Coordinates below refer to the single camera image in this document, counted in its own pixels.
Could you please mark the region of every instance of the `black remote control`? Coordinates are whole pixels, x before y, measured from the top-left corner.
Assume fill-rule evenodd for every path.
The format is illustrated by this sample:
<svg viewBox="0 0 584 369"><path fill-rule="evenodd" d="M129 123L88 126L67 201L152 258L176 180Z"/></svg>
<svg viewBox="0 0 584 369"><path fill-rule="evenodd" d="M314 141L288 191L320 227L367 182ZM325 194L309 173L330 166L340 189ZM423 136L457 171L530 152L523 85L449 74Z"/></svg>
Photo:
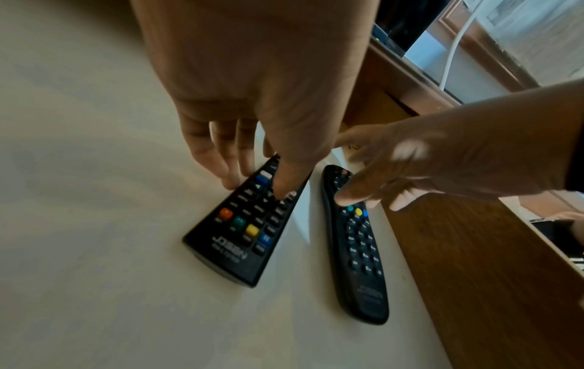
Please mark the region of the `black remote control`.
<svg viewBox="0 0 584 369"><path fill-rule="evenodd" d="M327 165L322 172L328 253L336 296L350 316L382 325L389 318L388 293L365 202L340 207L334 200L335 193L351 175L336 165Z"/></svg>
<svg viewBox="0 0 584 369"><path fill-rule="evenodd" d="M272 176L279 161L270 158L182 238L203 263L241 285L257 285L308 181L276 200Z"/></svg>

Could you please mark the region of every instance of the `black sleeve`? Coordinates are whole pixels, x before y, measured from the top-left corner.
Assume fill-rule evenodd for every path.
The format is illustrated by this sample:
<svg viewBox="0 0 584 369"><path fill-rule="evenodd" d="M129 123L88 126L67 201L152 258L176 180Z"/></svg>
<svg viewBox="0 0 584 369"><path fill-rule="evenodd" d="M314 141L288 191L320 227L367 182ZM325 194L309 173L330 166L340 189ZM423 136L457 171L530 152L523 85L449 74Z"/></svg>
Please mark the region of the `black sleeve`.
<svg viewBox="0 0 584 369"><path fill-rule="evenodd" d="M578 137L568 174L566 175L566 189L568 191L584 192L582 165L584 165L584 128L580 130L580 137Z"/></svg>

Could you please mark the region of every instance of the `white table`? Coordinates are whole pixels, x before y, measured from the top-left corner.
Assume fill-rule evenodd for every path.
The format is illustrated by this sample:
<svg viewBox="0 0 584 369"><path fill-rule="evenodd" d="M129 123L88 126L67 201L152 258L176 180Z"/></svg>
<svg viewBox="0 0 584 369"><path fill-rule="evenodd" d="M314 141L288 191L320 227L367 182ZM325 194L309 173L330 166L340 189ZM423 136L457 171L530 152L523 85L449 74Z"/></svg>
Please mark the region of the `white table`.
<svg viewBox="0 0 584 369"><path fill-rule="evenodd" d="M389 321L340 310L318 187L340 152L258 287L200 263L180 238L228 192L139 38L64 5L0 4L0 368L450 368L381 209Z"/></svg>

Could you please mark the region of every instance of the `white cable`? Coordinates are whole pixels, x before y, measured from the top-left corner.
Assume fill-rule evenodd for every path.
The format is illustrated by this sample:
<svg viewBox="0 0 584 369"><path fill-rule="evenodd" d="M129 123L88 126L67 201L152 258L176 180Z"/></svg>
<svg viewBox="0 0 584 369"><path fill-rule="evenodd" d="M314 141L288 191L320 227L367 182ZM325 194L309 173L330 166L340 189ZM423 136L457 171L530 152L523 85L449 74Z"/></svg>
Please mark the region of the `white cable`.
<svg viewBox="0 0 584 369"><path fill-rule="evenodd" d="M448 79L448 73L450 73L452 59L454 58L454 53L456 52L456 48L457 48L458 44L460 43L462 36L464 36L464 33L468 30L470 25L476 19L476 16L479 15L479 12L481 11L481 9L484 8L484 6L487 5L488 3L489 3L488 0L481 0L479 5L477 5L476 8L474 8L468 21L464 24L464 26L462 26L461 31L454 38L454 41L452 43L452 47L450 48L450 52L448 53L448 59L446 60L446 65L444 65L444 73L442 73L442 81L440 81L440 89L441 90L444 91L444 88L446 87L446 80Z"/></svg>

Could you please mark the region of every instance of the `green button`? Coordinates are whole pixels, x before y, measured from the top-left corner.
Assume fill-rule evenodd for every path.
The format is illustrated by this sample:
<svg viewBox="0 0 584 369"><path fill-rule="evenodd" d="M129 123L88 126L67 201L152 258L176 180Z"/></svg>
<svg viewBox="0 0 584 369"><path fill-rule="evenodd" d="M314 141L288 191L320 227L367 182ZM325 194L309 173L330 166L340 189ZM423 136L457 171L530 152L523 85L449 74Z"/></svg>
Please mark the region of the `green button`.
<svg viewBox="0 0 584 369"><path fill-rule="evenodd" d="M245 219L241 216L236 216L235 219L233 219L233 225L235 228L242 229L245 226Z"/></svg>

